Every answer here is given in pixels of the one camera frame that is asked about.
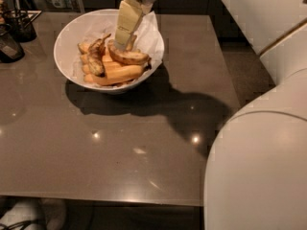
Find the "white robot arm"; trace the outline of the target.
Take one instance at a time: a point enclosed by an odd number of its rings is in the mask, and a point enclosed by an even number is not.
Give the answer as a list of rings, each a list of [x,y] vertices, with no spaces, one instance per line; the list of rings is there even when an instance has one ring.
[[[307,230],[306,0],[222,4],[274,87],[236,112],[207,158],[205,230]]]

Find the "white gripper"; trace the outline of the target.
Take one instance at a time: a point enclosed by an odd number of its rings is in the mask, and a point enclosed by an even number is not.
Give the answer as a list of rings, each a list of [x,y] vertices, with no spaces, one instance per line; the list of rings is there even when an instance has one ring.
[[[151,12],[156,0],[122,0],[119,6],[117,26],[115,31],[115,45],[124,51],[130,39],[138,28],[142,15]]]

